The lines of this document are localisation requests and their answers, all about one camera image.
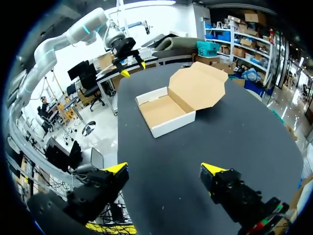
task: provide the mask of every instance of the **metal shelving unit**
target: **metal shelving unit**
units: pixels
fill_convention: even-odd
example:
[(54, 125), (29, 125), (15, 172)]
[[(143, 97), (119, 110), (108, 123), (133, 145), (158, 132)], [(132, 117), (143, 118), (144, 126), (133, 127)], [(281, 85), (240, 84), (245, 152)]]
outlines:
[[(230, 54), (229, 55), (226, 55), (226, 54), (221, 53), (221, 52), (217, 52), (217, 54), (219, 56), (226, 56), (226, 57), (228, 57), (229, 58), (229, 63), (233, 62), (234, 59), (240, 59), (242, 61), (245, 61), (245, 62), (251, 64), (252, 66), (254, 66), (255, 68), (261, 70), (262, 72), (266, 72), (265, 78), (264, 78), (264, 81), (263, 81), (263, 86), (265, 86), (268, 83), (268, 81), (270, 80), (270, 77), (271, 77), (270, 76), (270, 65), (271, 65), (271, 61), (272, 61), (273, 44), (271, 44), (269, 41), (264, 40), (263, 38), (258, 38), (258, 37), (255, 37), (255, 36), (252, 36), (252, 35), (249, 35), (249, 34), (236, 32), (234, 27), (232, 27), (232, 26), (230, 27), (230, 29), (225, 29), (225, 28), (205, 28), (205, 22), (203, 22), (203, 28), (204, 28), (204, 35), (206, 35), (210, 31), (230, 31), (230, 42), (222, 41), (222, 40), (218, 40), (218, 39), (206, 39), (206, 38), (205, 38), (205, 41), (207, 41), (207, 42), (217, 42), (217, 43), (223, 43), (223, 44), (230, 45)], [(252, 38), (254, 40), (257, 40), (259, 42), (262, 42), (262, 43), (268, 45), (268, 47), (269, 47), (269, 55), (267, 55), (265, 53), (262, 53), (260, 51), (257, 51), (254, 48), (247, 47), (247, 46), (244, 46), (244, 45), (241, 45), (241, 44), (238, 44), (238, 43), (234, 43), (234, 40), (235, 40), (236, 36), (243, 36), (243, 37), (247, 37), (247, 38)], [(254, 53), (262, 55), (263, 57), (268, 59), (268, 66), (266, 68), (264, 68), (261, 65), (258, 65), (256, 63), (253, 63), (250, 60), (247, 60), (246, 58), (242, 58), (242, 57), (239, 57), (237, 55), (234, 55), (233, 54), (234, 46), (241, 47), (241, 48), (244, 48), (246, 50), (249, 50), (249, 51), (252, 51)]]
[(235, 57), (235, 58), (238, 58), (238, 59), (241, 59), (241, 60), (243, 60), (243, 61), (246, 61), (247, 63), (252, 64), (253, 66), (255, 66), (255, 67), (257, 67), (257, 68), (263, 70), (264, 72), (266, 72), (266, 68), (262, 67), (261, 65), (255, 64), (255, 63), (253, 63), (252, 61), (247, 60), (246, 58), (243, 58), (243, 57), (240, 57), (240, 56), (237, 56), (237, 55), (234, 55), (234, 57)]
[(217, 43), (227, 43), (230, 44), (230, 42), (228, 41), (222, 41), (222, 40), (218, 40), (218, 39), (205, 39), (206, 41), (213, 41), (213, 42), (217, 42)]
[(258, 51), (258, 50), (256, 50), (256, 49), (253, 49), (253, 48), (250, 48), (250, 47), (246, 47), (246, 46), (241, 45), (241, 44), (238, 44), (238, 43), (235, 43), (234, 46), (242, 47), (242, 48), (244, 48), (244, 49), (246, 49), (246, 50), (251, 50), (251, 51), (253, 51), (253, 52), (255, 52), (255, 53), (258, 53), (258, 54), (260, 54), (260, 55), (262, 55), (262, 56), (264, 56), (264, 57), (266, 57), (266, 58), (269, 58), (269, 55), (266, 55), (266, 54), (264, 54), (264, 53), (262, 53), (262, 52), (260, 52), (260, 51)]

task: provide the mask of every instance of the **white box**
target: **white box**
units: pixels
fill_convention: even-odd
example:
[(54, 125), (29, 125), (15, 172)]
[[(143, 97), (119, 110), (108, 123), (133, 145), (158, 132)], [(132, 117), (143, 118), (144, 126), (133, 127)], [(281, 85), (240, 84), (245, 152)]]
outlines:
[(196, 110), (214, 106), (225, 94), (228, 75), (195, 62), (178, 70), (163, 87), (136, 97), (139, 109), (154, 138), (195, 121)]

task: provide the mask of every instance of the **office chair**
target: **office chair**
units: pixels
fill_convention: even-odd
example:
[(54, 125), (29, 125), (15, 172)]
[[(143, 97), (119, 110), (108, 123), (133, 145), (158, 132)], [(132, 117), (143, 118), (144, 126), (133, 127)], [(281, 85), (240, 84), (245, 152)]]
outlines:
[(101, 95), (97, 94), (97, 92), (100, 91), (100, 88), (96, 82), (95, 74), (88, 74), (79, 78), (83, 88), (86, 89), (85, 92), (82, 92), (81, 90), (83, 96), (84, 97), (90, 97), (92, 95), (95, 96), (95, 99), (91, 102), (90, 111), (93, 112), (92, 107), (96, 101), (100, 101), (102, 103), (102, 106), (105, 106), (105, 103), (101, 99)]

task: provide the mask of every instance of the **cardboard box on shelf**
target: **cardboard box on shelf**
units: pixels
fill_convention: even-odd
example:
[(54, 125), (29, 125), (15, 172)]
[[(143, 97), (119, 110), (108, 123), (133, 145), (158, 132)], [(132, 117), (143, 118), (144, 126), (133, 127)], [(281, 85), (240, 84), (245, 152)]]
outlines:
[(237, 17), (234, 17), (234, 16), (228, 16), (228, 19), (230, 21), (234, 21), (234, 22), (237, 22), (237, 23), (240, 23), (241, 22), (241, 19), (237, 18)]
[(114, 59), (114, 55), (111, 52), (105, 53), (97, 58), (97, 63), (99, 64), (101, 70), (104, 70), (106, 67), (112, 64), (112, 60)]
[(234, 55), (237, 55), (239, 57), (245, 57), (246, 56), (246, 51), (237, 47), (234, 47), (233, 49)]
[(239, 24), (238, 31), (241, 32), (241, 33), (246, 33), (246, 34), (250, 34), (250, 35), (253, 35), (253, 36), (257, 36), (258, 35), (257, 31), (248, 29), (246, 24)]
[(221, 45), (220, 47), (222, 49), (222, 53), (226, 54), (226, 55), (229, 55), (230, 54), (230, 48), (229, 46), (225, 46), (225, 45)]
[(255, 54), (255, 59), (261, 60), (261, 59), (262, 59), (262, 55), (260, 55), (260, 54)]
[(262, 12), (252, 13), (251, 11), (245, 13), (246, 22), (259, 23), (266, 26), (266, 17)]
[(231, 66), (229, 66), (226, 63), (217, 63), (217, 64), (213, 64), (212, 66), (217, 68), (218, 70), (222, 70), (226, 72), (229, 75), (234, 74), (234, 68), (231, 68)]
[(269, 37), (268, 36), (263, 36), (263, 39), (266, 41), (269, 41)]
[(255, 48), (255, 43), (254, 43), (254, 42), (249, 41), (249, 40), (244, 39), (244, 38), (242, 38), (242, 39), (240, 40), (240, 44), (245, 45), (245, 46), (248, 46), (248, 47), (251, 47), (251, 48)]
[(153, 137), (194, 122), (197, 110), (214, 106), (225, 95), (227, 79), (227, 73), (195, 62), (174, 73), (168, 87), (137, 96), (139, 110)]
[[(301, 197), (308, 195), (308, 189), (312, 189), (313, 184), (313, 175), (305, 179), (301, 183), (301, 187), (296, 191), (291, 203), (289, 204), (289, 210), (286, 215), (290, 218), (290, 221), (293, 223), (300, 214), (299, 205), (303, 204)], [(282, 219), (276, 227), (273, 229), (276, 235), (283, 235), (288, 230), (288, 223), (285, 219)]]
[(256, 42), (256, 45), (259, 46), (259, 47), (263, 47), (263, 48), (267, 48), (267, 46), (268, 46), (267, 44), (261, 43), (259, 41)]
[(265, 73), (263, 73), (263, 72), (258, 72), (258, 74), (260, 75), (261, 81), (263, 82), (264, 79), (265, 79)]
[(206, 65), (212, 65), (215, 63), (219, 63), (220, 59), (219, 57), (202, 57), (202, 56), (198, 56), (197, 54), (192, 54), (192, 58), (193, 58), (193, 62), (199, 61), (201, 63), (204, 63)]

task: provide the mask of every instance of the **chair base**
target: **chair base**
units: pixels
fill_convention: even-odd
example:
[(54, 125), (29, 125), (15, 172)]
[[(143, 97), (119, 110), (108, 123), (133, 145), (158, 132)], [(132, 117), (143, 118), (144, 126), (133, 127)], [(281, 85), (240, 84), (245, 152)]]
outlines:
[(90, 121), (86, 124), (86, 126), (83, 128), (83, 131), (82, 131), (82, 135), (83, 136), (88, 136), (90, 135), (93, 130), (95, 129), (96, 127), (96, 122), (95, 121)]
[(91, 102), (91, 106), (90, 106), (90, 111), (93, 112), (93, 105), (95, 104), (95, 102), (100, 101), (102, 103), (102, 106), (105, 106), (106, 104), (102, 101), (100, 96), (96, 96), (95, 99)]

